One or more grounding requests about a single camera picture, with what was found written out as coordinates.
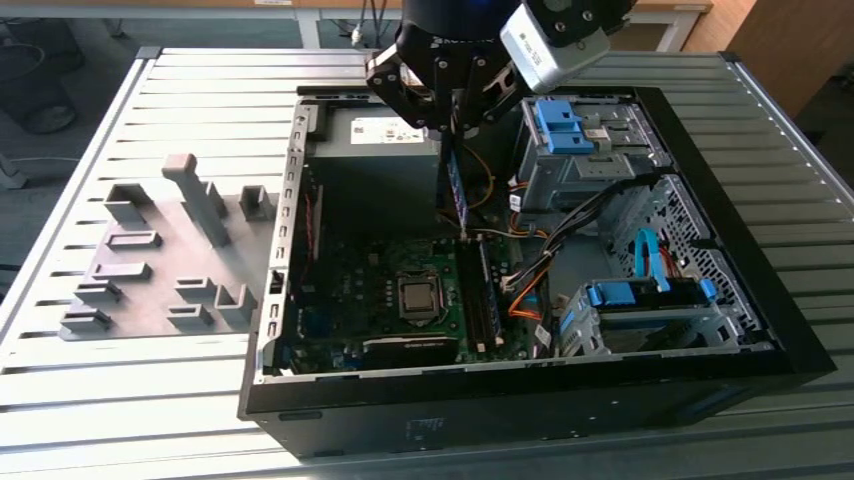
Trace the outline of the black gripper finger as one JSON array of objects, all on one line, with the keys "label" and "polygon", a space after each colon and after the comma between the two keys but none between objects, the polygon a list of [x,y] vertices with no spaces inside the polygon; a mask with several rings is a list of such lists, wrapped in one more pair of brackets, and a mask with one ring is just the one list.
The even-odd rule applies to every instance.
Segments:
[{"label": "black gripper finger", "polygon": [[509,60],[475,57],[459,100],[459,135],[476,136],[480,126],[493,124],[525,94],[524,79]]},{"label": "black gripper finger", "polygon": [[403,62],[395,44],[371,54],[365,63],[365,83],[412,128],[445,129],[436,95]]}]

